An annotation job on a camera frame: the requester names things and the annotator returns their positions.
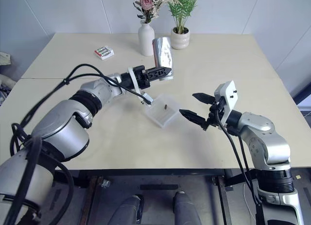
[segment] wooden table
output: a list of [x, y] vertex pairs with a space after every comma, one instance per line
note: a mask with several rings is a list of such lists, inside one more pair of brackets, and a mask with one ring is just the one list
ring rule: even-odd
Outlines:
[[[116, 55], [102, 61], [93, 51], [104, 45], [112, 47]], [[191, 35], [190, 45], [173, 50], [173, 57], [174, 79], [152, 82], [145, 89], [148, 94], [154, 98], [161, 93], [172, 95], [181, 108], [207, 117], [208, 106], [192, 94], [213, 94], [219, 84], [234, 80], [239, 95], [235, 110], [270, 118], [291, 147], [292, 166], [311, 166], [311, 130], [251, 35]], [[56, 34], [0, 107], [0, 163], [9, 158], [10, 124], [20, 122], [80, 63], [93, 64], [106, 75], [138, 65], [154, 67], [153, 57], [139, 54], [137, 35]], [[77, 79], [55, 93], [26, 131], [30, 133], [54, 105], [90, 80]], [[88, 148], [65, 165], [71, 170], [238, 168], [230, 143], [217, 128], [211, 126], [205, 132], [179, 115], [161, 129], [143, 111], [144, 106], [129, 93], [104, 106], [88, 130]], [[247, 159], [252, 167], [248, 151]]]

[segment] floor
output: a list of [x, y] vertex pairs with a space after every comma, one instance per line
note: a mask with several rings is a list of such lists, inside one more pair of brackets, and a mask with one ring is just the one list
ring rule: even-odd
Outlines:
[[[303, 211], [305, 225], [311, 221], [311, 170], [293, 169], [294, 184], [299, 192], [300, 204]], [[196, 205], [202, 224], [223, 225], [222, 211], [217, 187], [210, 178], [200, 175], [188, 176], [116, 176], [109, 178], [109, 188], [98, 187], [90, 225], [106, 225], [113, 212], [127, 197], [140, 193], [144, 195], [145, 206], [142, 217], [143, 224], [172, 225], [174, 214], [172, 211], [172, 198], [178, 190], [184, 190]], [[146, 184], [176, 184], [176, 190], [140, 190], [140, 185]], [[56, 183], [51, 190], [51, 196], [42, 208], [42, 224], [49, 224], [57, 213], [66, 197], [67, 188], [64, 184]], [[79, 224], [81, 209], [86, 190], [75, 188], [71, 205], [62, 218], [60, 225]], [[254, 225], [252, 216], [255, 207], [249, 190], [243, 184], [227, 188], [230, 216], [234, 225]]]

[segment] white vase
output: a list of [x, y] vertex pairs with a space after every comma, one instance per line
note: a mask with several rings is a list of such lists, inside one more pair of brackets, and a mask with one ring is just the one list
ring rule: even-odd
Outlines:
[[140, 21], [141, 27], [138, 29], [138, 39], [140, 53], [144, 56], [152, 56], [154, 54], [152, 40], [155, 38], [155, 31], [150, 26], [150, 23]]
[[188, 32], [186, 34], [177, 34], [173, 30], [174, 28], [171, 30], [171, 46], [177, 50], [181, 50], [187, 47], [190, 40], [189, 29], [187, 28]]

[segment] white tile wall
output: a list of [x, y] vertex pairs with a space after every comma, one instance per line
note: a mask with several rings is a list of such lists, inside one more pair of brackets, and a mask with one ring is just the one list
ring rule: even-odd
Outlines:
[[[134, 0], [103, 0], [113, 33], [136, 33], [140, 24]], [[192, 33], [241, 34], [256, 0], [198, 0], [187, 26]], [[170, 33], [174, 20], [168, 6], [152, 21], [156, 33]]]
[[298, 104], [300, 111], [311, 111], [311, 95]]
[[244, 33], [252, 33], [276, 69], [311, 25], [311, 0], [258, 0]]
[[26, 0], [49, 35], [110, 33], [102, 0]]
[[[133, 0], [1, 0], [0, 50], [19, 78], [55, 32], [136, 33]], [[168, 7], [153, 20], [156, 33], [174, 26]], [[192, 33], [252, 33], [292, 95], [310, 78], [311, 0], [198, 0]]]
[[0, 51], [12, 61], [1, 73], [18, 80], [48, 41], [24, 0], [0, 0]]
[[311, 82], [311, 28], [276, 71], [292, 96]]

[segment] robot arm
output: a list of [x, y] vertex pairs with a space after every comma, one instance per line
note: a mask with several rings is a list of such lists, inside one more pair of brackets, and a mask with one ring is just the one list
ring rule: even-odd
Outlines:
[[230, 134], [239, 134], [247, 144], [259, 184], [257, 192], [261, 202], [256, 206], [257, 225], [303, 225], [286, 140], [266, 117], [233, 110], [238, 98], [233, 81], [221, 84], [214, 95], [193, 94], [199, 101], [212, 105], [207, 120], [188, 110], [180, 110], [181, 114], [206, 130], [209, 125], [220, 125], [215, 118], [218, 110], [221, 125], [226, 124]]
[[[129, 68], [129, 72], [114, 73], [108, 77], [127, 90], [135, 89], [139, 93], [140, 89], [150, 87], [151, 81], [171, 79], [173, 65], [168, 38], [155, 39], [154, 52], [155, 68], [145, 69], [144, 66], [138, 66]], [[88, 146], [89, 137], [86, 129], [92, 126], [94, 116], [113, 98], [126, 93], [122, 87], [115, 86], [115, 83], [103, 78], [81, 85], [71, 98], [61, 101], [46, 114], [34, 128], [31, 136], [41, 138], [41, 151], [59, 162], [78, 156]], [[146, 93], [144, 97], [151, 100]], [[4, 224], [4, 219], [5, 224], [15, 224], [14, 222], [19, 221], [24, 214], [31, 220], [26, 224], [36, 224], [35, 215], [52, 186], [56, 165], [45, 155], [40, 155], [19, 215], [17, 219], [11, 218], [8, 222], [6, 216], [23, 177], [29, 150], [30, 144], [25, 143], [23, 149], [0, 166], [0, 224]]]

